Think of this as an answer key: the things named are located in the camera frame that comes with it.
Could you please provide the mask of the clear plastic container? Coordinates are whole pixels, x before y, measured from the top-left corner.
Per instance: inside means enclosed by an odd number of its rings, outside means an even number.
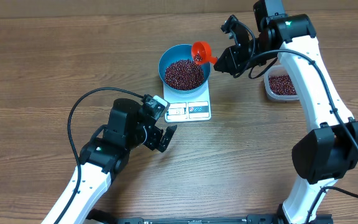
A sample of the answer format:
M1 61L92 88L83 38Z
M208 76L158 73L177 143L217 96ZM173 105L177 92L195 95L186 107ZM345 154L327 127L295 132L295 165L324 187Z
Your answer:
M298 101L299 97L297 95L278 95L272 91L272 88L269 84L269 78L282 76L282 75L288 75L283 65L274 65L266 71L264 75L264 85L265 85L267 98L271 101L279 101L279 102Z

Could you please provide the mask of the red beans in container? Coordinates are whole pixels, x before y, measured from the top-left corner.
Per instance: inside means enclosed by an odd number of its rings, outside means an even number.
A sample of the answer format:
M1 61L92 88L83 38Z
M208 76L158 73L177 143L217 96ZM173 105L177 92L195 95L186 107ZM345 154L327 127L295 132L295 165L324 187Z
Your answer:
M296 95L295 87L289 75L269 76L268 84L276 95Z

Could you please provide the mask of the red scoop with blue handle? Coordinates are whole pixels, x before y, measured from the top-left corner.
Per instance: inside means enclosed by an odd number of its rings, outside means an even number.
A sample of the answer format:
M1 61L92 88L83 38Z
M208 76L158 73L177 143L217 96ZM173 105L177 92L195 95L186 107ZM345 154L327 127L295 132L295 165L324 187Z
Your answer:
M217 57L212 56L211 47L205 41L197 41L191 46L191 56L198 65L206 63L214 65L218 61Z

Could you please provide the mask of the blue bowl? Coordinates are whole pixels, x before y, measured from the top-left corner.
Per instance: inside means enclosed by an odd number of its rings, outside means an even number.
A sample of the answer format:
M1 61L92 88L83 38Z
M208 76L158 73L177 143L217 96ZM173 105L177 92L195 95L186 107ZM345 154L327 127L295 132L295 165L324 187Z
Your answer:
M170 47L168 50L166 50L163 53L158 63L158 74L160 75L160 79L164 85L167 85L164 81L165 69L171 63L177 62L179 60L186 60L186 59L190 59L194 61L191 56L191 46L192 45L190 44L175 45L173 47ZM211 64L206 63L200 66L204 72L204 82L203 82L204 84L205 82L208 81L208 78L211 74Z

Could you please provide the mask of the red beans in bowl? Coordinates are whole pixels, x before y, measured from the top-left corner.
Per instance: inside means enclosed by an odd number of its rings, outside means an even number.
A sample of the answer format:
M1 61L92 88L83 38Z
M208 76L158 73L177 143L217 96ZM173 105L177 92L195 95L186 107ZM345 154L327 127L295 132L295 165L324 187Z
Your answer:
M204 82L204 72L200 65L190 59L171 63L165 69L165 83L176 90L193 90Z

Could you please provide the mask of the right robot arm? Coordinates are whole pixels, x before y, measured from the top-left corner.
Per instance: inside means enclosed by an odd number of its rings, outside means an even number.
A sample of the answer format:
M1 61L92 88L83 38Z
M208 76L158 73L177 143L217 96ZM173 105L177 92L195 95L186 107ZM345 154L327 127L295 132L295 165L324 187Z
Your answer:
M336 182L358 163L358 120L341 100L319 51L316 30L306 14L289 16L281 1L258 1L253 6L259 31L255 35L236 16L221 26L234 45L214 64L234 78L263 74L280 62L302 105L307 134L294 145L291 158L297 173L288 198L274 215L248 215L248 223L332 223L317 209Z

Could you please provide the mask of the white digital kitchen scale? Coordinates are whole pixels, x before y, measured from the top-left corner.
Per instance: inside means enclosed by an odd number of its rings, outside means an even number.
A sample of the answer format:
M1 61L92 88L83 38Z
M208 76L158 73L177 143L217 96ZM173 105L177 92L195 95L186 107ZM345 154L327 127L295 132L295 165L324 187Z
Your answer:
M163 85L163 97L170 103L165 113L167 123L208 121L212 117L208 82L191 91Z

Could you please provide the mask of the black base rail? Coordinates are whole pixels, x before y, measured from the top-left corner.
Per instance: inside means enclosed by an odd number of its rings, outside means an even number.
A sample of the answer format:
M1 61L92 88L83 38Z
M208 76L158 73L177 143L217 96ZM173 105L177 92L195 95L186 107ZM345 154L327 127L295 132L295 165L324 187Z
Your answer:
M92 209L83 224L285 224L286 221L276 214L251 214L246 217L214 218L117 218L110 213Z

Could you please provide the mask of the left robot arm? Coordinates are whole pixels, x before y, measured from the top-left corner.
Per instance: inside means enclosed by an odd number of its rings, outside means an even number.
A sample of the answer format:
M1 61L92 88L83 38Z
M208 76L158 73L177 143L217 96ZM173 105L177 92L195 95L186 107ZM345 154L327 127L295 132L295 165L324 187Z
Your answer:
M79 166L43 222L83 223L125 168L134 148L143 144L164 152L177 127L162 130L155 124L169 106L169 102L159 96L146 95L140 103L116 99L108 123L100 126L83 146Z

